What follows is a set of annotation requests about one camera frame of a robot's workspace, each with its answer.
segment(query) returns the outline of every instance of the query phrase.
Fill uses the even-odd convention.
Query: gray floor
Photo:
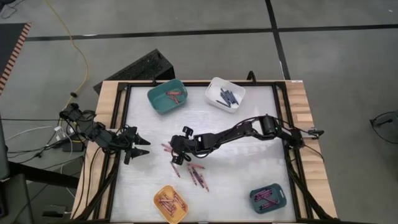
[[[195,29],[270,27],[264,1],[86,0],[51,1],[72,34],[117,34]],[[279,27],[394,24],[396,1],[272,1]],[[33,22],[29,36],[65,35],[43,0],[26,0],[0,22]],[[395,223],[398,219],[398,149],[379,139],[369,119],[396,110],[398,30],[295,32],[280,35],[292,79],[304,80],[325,156],[338,216],[343,220]],[[158,48],[174,65],[177,78],[282,79],[272,34],[79,40],[90,78],[77,102],[95,109],[92,86]],[[68,41],[26,42],[0,97],[8,118],[57,118],[68,93],[82,81],[84,64]],[[6,137],[55,122],[4,122]],[[51,129],[7,142],[11,150],[45,144]],[[27,163],[43,168],[62,162],[67,153],[53,150]],[[16,161],[29,158],[18,157]],[[47,189],[36,202],[65,189]]]

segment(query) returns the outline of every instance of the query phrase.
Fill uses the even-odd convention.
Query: white cable
[[[69,153],[68,158],[65,160],[65,162],[66,162],[66,161],[68,161],[69,158],[72,156],[72,153],[73,153],[73,142],[72,142],[72,139],[69,137],[69,135],[67,135],[67,134],[65,134],[65,133],[63,132],[63,128],[61,128],[60,130],[61,130],[63,136],[64,136],[64,137],[66,136],[66,137],[69,139],[69,141],[70,141],[70,153]],[[65,163],[63,163],[63,164],[61,165],[61,174],[62,174],[63,165],[65,165]],[[70,192],[69,188],[66,187],[66,189],[68,190],[68,192],[70,193],[70,195],[72,195],[72,197],[75,198],[75,196],[72,194],[72,192]]]
[[[10,140],[10,139],[13,139],[13,138],[15,138],[15,137],[17,137],[17,136],[19,136],[19,135],[21,135],[21,134],[28,133],[29,131],[35,131],[35,130],[40,130],[40,129],[45,129],[45,128],[53,128],[53,127],[52,127],[52,126],[44,126],[44,127],[38,127],[38,128],[28,129],[28,130],[25,130],[25,131],[20,132],[20,133],[18,133],[18,134],[15,134],[15,135],[13,135],[13,136],[11,136],[11,137],[9,137],[9,138],[6,138],[6,141],[7,141],[7,140]]]

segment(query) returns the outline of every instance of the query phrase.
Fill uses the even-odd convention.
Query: yellow cable
[[[80,88],[82,88],[82,86],[85,84],[87,78],[88,78],[88,63],[87,63],[87,59],[85,57],[85,55],[83,54],[83,52],[76,46],[75,42],[73,41],[72,35],[67,27],[67,25],[64,23],[64,21],[61,19],[60,15],[56,12],[56,10],[52,7],[52,5],[49,3],[48,0],[44,0],[45,3],[47,3],[47,5],[50,7],[50,9],[52,10],[52,12],[58,17],[58,20],[62,23],[63,28],[65,28],[65,30],[68,32],[69,35],[69,39],[70,42],[72,43],[72,46],[79,51],[79,53],[81,54],[81,56],[83,57],[84,61],[85,61],[85,65],[86,65],[86,75],[85,75],[85,79],[82,81],[82,83],[80,84],[80,86],[75,90],[75,93],[77,93]],[[65,108],[68,106],[68,104],[72,101],[72,96],[69,97],[69,100],[67,102],[67,104],[65,105]],[[62,125],[62,120],[60,120],[58,122],[58,125]]]

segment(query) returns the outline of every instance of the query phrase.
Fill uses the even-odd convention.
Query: wooden table
[[[101,89],[101,93],[99,95],[98,99],[98,104],[96,108],[96,118],[95,121],[101,122],[105,124],[107,127],[110,127],[111,125],[111,120],[112,120],[112,114],[113,114],[113,109],[114,109],[114,104],[116,101],[116,92],[118,88],[118,83],[121,81],[105,81],[103,82],[103,86]],[[126,82],[131,82],[131,83],[150,83],[151,81],[122,81],[124,83]],[[185,81],[185,82],[197,82],[197,80],[190,80],[190,81]],[[249,80],[232,80],[232,82],[250,82]],[[261,80],[257,82],[275,82],[275,80]],[[311,111],[310,107],[308,104],[307,100],[307,95],[305,93],[304,89],[304,84],[302,81],[282,81],[286,83],[286,88],[287,88],[287,94],[289,96],[289,103],[290,103],[290,109],[292,111],[292,116],[293,116],[293,121],[294,125],[298,128],[312,128],[314,127],[313,125],[313,119],[311,116]],[[125,91],[122,92],[121,95],[121,103],[119,104],[119,109],[118,109],[118,115],[116,118],[116,124],[121,124],[121,116],[123,112],[123,107],[124,107],[124,94]],[[281,102],[281,109],[282,111],[285,111],[284,109],[284,104],[283,100]],[[320,152],[320,146],[318,144],[317,140],[305,140],[306,145],[316,149],[318,152]],[[86,197],[88,193],[88,175],[90,173],[90,164],[91,161],[93,160],[93,156],[95,151],[97,150],[98,146],[93,143],[89,142],[88,148],[86,151],[86,166],[84,169],[85,172],[85,183],[84,183],[84,191],[83,191],[83,198],[81,200],[81,205],[79,206],[78,210],[76,211],[75,217],[77,217],[86,207]],[[307,188],[311,192],[311,194],[314,196],[314,198],[317,200],[317,202],[323,207],[323,209],[327,212],[327,214],[337,217],[336,215],[336,210],[335,210],[335,205],[333,203],[333,198],[331,196],[330,192],[330,187],[329,187],[329,182],[328,182],[328,177],[326,175],[326,170],[325,166],[323,164],[322,159],[319,157],[319,155],[315,154],[311,150],[307,149],[306,147],[301,149],[300,151],[301,154],[301,159],[303,163],[303,169],[304,169],[304,174],[305,174],[305,179],[307,181]],[[96,193],[98,189],[98,183],[100,181],[100,176],[101,176],[101,168],[103,166],[103,161],[104,161],[104,153],[102,151],[99,151],[94,158],[93,162],[93,167],[91,171],[91,181],[90,181],[90,188],[89,188],[89,194],[88,194],[88,203],[91,201],[93,198],[94,194]],[[109,170],[110,167],[113,163],[113,159],[110,160],[110,165],[109,165]],[[76,207],[78,205],[78,201],[80,199],[80,195],[82,194],[82,185],[83,185],[83,178],[82,178],[83,172],[81,173],[80,177],[80,182],[79,186],[76,192],[76,199],[75,203],[73,204],[73,213],[75,213]],[[302,218],[306,218],[306,210],[304,206],[304,200],[302,197],[302,194],[300,190],[296,187],[297,189],[297,196],[298,196],[298,202],[300,205],[300,213]],[[108,190],[105,192],[102,198],[102,204],[101,204],[101,210],[99,213],[99,218],[104,218],[105,217],[105,209],[106,209],[106,203],[108,201]]]

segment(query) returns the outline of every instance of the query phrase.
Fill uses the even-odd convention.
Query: white table surface
[[[294,221],[294,209],[282,141],[259,141],[241,138],[222,145],[204,159],[193,156],[192,162],[206,167],[198,169],[210,188],[210,193],[195,186],[186,168],[177,166],[178,178],[170,165],[172,156],[163,150],[174,134],[183,134],[188,126],[193,134],[218,133],[253,116],[277,116],[272,88],[245,86],[246,95],[239,109],[229,114],[206,102],[206,87],[187,87],[187,103],[165,115],[152,109],[147,92],[150,87],[132,87],[126,124],[137,126],[140,136],[151,142],[139,146],[150,154],[123,164],[116,183],[112,222],[165,222],[153,203],[154,195],[165,185],[172,185],[188,204],[184,222],[250,222]],[[261,132],[258,124],[254,127]],[[257,214],[249,203],[249,193],[273,183],[284,190],[287,205],[265,214]]]

